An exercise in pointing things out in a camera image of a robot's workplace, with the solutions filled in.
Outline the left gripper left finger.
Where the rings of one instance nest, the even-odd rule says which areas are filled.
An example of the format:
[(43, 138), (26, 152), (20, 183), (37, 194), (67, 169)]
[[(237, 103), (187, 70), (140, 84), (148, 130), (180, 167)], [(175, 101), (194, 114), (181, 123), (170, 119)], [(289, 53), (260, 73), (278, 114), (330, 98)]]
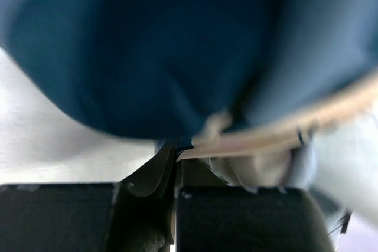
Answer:
[(2, 251), (168, 251), (176, 143), (119, 182), (1, 185)]

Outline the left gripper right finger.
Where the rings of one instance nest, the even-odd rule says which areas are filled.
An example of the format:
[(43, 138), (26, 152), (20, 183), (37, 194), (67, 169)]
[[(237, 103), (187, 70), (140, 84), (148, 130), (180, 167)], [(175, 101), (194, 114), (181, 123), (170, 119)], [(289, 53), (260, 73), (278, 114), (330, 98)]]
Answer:
[(333, 251), (309, 193), (284, 187), (230, 187), (200, 161), (177, 168), (176, 250)]

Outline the blue patterned pillowcase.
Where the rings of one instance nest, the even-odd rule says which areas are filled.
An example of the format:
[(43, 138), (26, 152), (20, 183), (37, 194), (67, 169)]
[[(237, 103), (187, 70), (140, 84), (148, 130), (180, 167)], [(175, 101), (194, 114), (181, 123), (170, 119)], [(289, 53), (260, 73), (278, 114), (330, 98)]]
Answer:
[(377, 0), (1, 0), (1, 47), (101, 132), (305, 139), (374, 97)]

